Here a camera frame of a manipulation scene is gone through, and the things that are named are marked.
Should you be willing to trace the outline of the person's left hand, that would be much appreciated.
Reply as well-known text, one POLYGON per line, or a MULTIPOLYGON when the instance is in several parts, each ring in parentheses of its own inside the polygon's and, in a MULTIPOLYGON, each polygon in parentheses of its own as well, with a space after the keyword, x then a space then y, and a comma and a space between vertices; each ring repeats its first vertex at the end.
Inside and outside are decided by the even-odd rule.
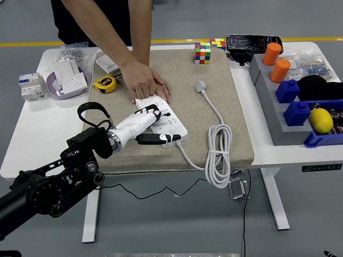
POLYGON ((130 89, 130 92, 133 103, 136 102, 136 99, 147 99, 153 95, 157 95, 169 103, 172 94, 169 84, 163 81, 150 81, 146 84, 140 84, 130 89))

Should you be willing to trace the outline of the person's right hand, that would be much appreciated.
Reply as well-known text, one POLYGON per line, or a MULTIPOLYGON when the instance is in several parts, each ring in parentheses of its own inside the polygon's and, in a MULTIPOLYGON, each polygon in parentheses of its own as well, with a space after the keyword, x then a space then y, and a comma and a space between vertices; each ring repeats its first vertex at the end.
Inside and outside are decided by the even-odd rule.
POLYGON ((133 59, 120 67, 124 82, 130 91, 134 86, 156 81, 152 69, 133 59))

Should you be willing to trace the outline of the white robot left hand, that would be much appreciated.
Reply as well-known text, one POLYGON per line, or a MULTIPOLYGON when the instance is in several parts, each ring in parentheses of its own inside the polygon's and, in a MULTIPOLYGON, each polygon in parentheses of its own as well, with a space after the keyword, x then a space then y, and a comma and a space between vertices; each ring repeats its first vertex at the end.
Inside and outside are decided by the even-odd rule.
POLYGON ((122 149, 128 141, 140 145, 162 145, 170 148, 187 139, 187 129, 170 107, 145 106, 107 132, 113 145, 122 149))

